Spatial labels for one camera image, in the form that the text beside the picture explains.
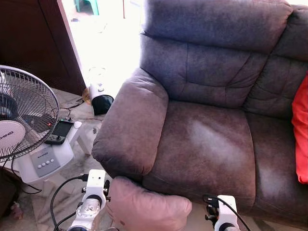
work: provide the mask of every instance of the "leather upholstery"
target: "leather upholstery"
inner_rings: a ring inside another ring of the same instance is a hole
[[[112,177],[308,230],[291,103],[308,67],[308,7],[284,0],[147,0],[140,68],[92,154]]]

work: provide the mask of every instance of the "marble floor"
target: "marble floor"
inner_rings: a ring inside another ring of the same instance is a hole
[[[61,107],[72,107],[80,104],[81,97],[64,91],[54,89],[55,94],[60,102]],[[104,115],[93,116],[92,107],[86,103],[82,103],[78,107],[71,109],[71,117],[74,120],[83,122],[83,129],[89,140],[89,146],[92,146],[93,140],[100,129],[101,121]],[[61,110],[61,115],[66,116],[67,110]],[[80,173],[88,173],[90,169],[102,169],[101,165],[92,158],[85,155],[76,142],[73,146],[75,158],[61,169],[61,175],[65,178],[77,176]],[[61,220],[71,214],[82,198],[81,188],[85,186],[84,182],[75,181],[75,189],[71,195],[62,191],[56,197],[54,211],[57,220]],[[24,217],[21,220],[14,220],[12,217],[4,217],[0,219],[0,231],[53,231],[53,223],[50,217],[49,204],[55,188],[47,196],[44,190],[53,187],[48,181],[35,184],[36,187],[43,189],[43,192],[36,195],[20,194],[18,203],[24,211]],[[205,207],[203,205],[193,204],[187,225],[184,231],[212,231],[212,224],[205,221]],[[300,229],[291,228],[267,221],[255,220],[250,217],[244,217],[252,231],[302,231]],[[61,226],[62,231],[67,230],[72,222],[72,218],[64,222]],[[118,227],[120,231],[125,231],[120,224],[115,224],[108,214],[103,212],[103,219],[99,226],[99,231],[111,226]]]

